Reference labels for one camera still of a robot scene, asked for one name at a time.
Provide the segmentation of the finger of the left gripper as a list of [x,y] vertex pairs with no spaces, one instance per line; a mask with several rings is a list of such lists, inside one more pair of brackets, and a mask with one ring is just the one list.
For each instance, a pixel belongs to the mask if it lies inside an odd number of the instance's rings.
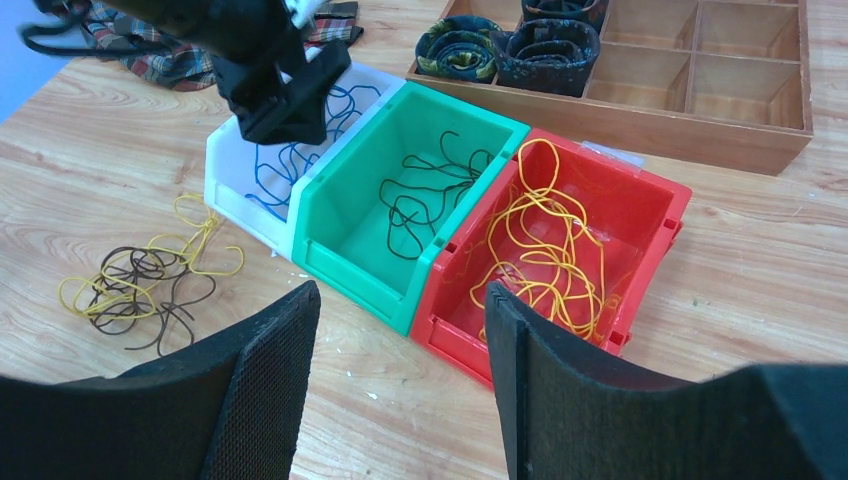
[[324,106],[330,90],[351,66],[345,43],[326,44],[312,58],[293,52],[288,81],[277,61],[254,69],[238,85],[242,138],[259,145],[305,143],[327,138]]

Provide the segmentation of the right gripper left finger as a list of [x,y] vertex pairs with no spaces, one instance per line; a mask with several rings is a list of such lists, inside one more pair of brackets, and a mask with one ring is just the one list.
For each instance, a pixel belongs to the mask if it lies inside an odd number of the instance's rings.
[[320,316],[308,281],[113,377],[1,381],[5,479],[285,479]]

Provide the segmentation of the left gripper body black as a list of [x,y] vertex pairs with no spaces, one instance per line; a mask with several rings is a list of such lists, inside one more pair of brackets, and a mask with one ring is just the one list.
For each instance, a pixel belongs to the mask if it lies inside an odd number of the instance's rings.
[[286,84],[306,65],[310,1],[110,1],[163,35],[211,55],[219,94],[253,143],[312,141],[306,93]]

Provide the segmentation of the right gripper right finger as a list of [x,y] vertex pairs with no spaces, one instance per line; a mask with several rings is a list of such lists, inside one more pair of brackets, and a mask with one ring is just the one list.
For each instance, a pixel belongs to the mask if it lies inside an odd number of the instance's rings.
[[690,382],[589,344],[497,283],[484,314],[512,479],[847,475],[843,364],[751,364]]

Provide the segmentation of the white plastic bin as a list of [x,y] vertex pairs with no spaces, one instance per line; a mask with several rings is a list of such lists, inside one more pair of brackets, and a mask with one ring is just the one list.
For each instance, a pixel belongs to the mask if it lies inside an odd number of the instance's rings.
[[291,259],[303,190],[405,83],[353,64],[327,97],[327,138],[319,145],[251,143],[230,117],[206,140],[205,203],[274,256]]

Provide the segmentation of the plaid cloth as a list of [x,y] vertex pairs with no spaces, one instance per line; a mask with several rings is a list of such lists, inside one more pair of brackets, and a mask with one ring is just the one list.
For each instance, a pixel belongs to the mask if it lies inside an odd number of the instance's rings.
[[[206,89],[216,83],[211,56],[202,48],[174,40],[148,23],[93,1],[37,1],[36,8],[58,18],[87,10],[79,30],[88,49],[141,50],[140,55],[119,59],[127,70],[158,86],[181,92]],[[359,3],[346,1],[323,5],[314,17],[307,47],[332,41],[354,45],[364,34],[357,24]]]

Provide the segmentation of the green plastic bin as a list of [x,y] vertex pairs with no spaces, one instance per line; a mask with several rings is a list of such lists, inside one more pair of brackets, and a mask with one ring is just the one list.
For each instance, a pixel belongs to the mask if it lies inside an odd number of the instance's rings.
[[529,131],[405,84],[303,190],[292,261],[407,335],[433,263]]

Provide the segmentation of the rolled belt bottom left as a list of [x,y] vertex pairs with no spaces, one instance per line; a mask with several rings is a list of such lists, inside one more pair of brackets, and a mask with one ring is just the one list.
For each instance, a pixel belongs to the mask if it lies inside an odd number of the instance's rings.
[[476,15],[448,16],[435,22],[415,47],[419,75],[489,84],[497,73],[490,39],[500,26]]

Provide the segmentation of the rolled belt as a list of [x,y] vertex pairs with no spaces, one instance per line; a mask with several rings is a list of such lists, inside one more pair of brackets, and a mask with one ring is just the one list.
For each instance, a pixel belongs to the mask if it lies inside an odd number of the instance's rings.
[[489,84],[497,73],[490,39],[500,26],[476,15],[448,16],[435,22],[415,47],[419,75]]
[[598,32],[570,19],[531,20],[490,39],[499,85],[570,97],[583,94],[601,50]]
[[608,6],[608,0],[523,0],[521,2],[525,21],[575,20],[590,25],[597,33],[601,32]]

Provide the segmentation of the red plastic bin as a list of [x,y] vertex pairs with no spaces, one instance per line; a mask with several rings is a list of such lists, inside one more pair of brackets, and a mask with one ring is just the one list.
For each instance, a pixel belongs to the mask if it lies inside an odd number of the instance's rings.
[[532,130],[433,263],[411,339],[490,386],[484,303],[498,283],[556,327],[619,354],[691,196],[598,148]]

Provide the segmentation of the rolled belt bottom right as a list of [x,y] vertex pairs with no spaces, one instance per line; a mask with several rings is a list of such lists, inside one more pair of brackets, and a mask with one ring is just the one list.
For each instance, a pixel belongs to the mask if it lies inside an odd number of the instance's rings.
[[531,20],[490,39],[499,85],[570,97],[583,94],[601,50],[598,32],[570,19]]

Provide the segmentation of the rolled belt middle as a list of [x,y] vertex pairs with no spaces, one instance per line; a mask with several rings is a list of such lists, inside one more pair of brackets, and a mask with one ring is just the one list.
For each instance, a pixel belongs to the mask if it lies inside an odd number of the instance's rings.
[[523,0],[521,2],[525,21],[575,20],[590,25],[597,33],[601,32],[608,6],[608,0]]

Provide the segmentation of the wooden compartment tray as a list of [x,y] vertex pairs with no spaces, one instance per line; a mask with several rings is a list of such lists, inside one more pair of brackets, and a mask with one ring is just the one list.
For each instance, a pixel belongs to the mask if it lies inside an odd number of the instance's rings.
[[612,1],[600,39],[573,97],[407,76],[567,138],[766,175],[813,138],[803,1]]

